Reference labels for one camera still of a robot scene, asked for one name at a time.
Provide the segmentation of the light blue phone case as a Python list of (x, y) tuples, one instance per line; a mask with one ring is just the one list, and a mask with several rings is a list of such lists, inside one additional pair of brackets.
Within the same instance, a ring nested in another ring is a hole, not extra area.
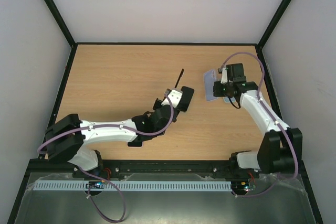
[(223, 101), (225, 103), (230, 103), (230, 102), (235, 102), (235, 99), (234, 98), (223, 97)]

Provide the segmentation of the lilac phone case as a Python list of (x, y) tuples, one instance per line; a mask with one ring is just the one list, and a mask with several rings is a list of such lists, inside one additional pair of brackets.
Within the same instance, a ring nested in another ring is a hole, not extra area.
[(213, 95), (214, 82), (217, 81), (216, 71), (211, 69), (203, 74), (205, 100), (211, 102), (217, 100), (217, 97)]

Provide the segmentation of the teal phone black screen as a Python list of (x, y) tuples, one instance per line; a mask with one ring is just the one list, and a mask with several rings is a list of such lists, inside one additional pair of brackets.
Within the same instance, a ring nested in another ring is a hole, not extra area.
[(182, 112), (186, 112), (190, 105), (190, 102), (192, 100), (195, 90), (190, 87), (182, 86), (181, 91), (182, 91), (182, 96), (181, 96), (181, 100), (178, 103), (177, 109)]

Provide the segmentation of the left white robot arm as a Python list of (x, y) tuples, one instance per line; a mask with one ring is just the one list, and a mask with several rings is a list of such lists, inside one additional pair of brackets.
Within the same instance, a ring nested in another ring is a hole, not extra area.
[(77, 114), (70, 114), (47, 130), (46, 141), (37, 152), (47, 154), (52, 163), (69, 162), (88, 172), (100, 165), (99, 152), (88, 145), (106, 142), (137, 145), (163, 135), (175, 122), (181, 101), (167, 95), (163, 101), (156, 100), (154, 112), (120, 122), (81, 121)]

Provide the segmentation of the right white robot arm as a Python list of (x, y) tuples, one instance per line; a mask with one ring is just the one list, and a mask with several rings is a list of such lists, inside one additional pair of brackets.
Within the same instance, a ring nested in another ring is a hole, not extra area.
[(301, 131), (292, 129), (272, 110), (265, 102), (260, 86), (247, 81), (241, 63), (224, 65), (218, 72), (222, 77), (214, 82), (213, 95), (235, 99), (234, 107), (245, 109), (263, 134), (258, 151), (232, 154), (234, 162), (229, 164), (230, 174), (239, 178), (247, 169), (253, 169), (264, 174), (296, 175), (302, 154)]

